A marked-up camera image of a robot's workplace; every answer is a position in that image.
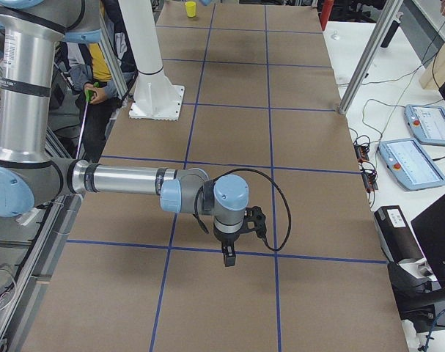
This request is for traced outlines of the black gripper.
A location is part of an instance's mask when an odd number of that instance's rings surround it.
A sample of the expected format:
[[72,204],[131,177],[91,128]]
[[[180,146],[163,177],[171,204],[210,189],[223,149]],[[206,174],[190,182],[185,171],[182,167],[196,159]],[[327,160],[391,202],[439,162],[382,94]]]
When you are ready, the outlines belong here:
[[239,232],[227,233],[213,228],[215,237],[221,242],[221,249],[224,255],[224,266],[232,267],[236,263],[235,242],[240,237]]

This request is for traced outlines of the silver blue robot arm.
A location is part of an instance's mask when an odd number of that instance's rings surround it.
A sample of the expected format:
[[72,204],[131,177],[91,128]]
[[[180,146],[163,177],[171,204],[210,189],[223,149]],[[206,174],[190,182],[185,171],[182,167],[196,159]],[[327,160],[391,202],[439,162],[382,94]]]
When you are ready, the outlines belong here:
[[213,217],[225,266],[247,231],[249,188],[237,175],[210,179],[200,169],[125,167],[51,158],[45,151],[55,45],[101,37],[96,1],[0,1],[5,28],[0,79],[0,217],[29,212],[66,194],[153,194],[172,213]]

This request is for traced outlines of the person's hand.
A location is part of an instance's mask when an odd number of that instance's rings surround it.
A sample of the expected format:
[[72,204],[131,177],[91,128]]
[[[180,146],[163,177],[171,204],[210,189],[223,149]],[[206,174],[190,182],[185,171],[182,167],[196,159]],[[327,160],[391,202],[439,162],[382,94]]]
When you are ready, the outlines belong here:
[[96,87],[91,83],[86,83],[84,85],[84,94],[86,102],[91,104],[103,103],[108,99],[108,95],[106,94],[104,88]]

